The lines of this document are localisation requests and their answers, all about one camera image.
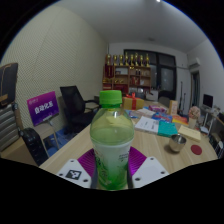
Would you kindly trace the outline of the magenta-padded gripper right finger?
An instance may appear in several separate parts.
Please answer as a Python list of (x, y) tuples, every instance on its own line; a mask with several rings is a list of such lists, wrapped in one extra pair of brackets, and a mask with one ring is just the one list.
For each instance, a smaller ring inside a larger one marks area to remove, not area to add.
[(167, 176), (169, 172), (155, 157), (146, 157), (143, 153), (130, 148), (128, 157), (128, 188), (140, 188)]

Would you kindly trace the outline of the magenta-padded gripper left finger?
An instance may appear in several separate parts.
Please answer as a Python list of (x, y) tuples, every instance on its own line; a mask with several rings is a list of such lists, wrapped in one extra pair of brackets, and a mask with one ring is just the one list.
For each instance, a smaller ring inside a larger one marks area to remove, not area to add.
[(57, 175), (81, 187), (95, 189), (98, 173), (94, 150), (90, 149), (78, 159), (69, 159)]

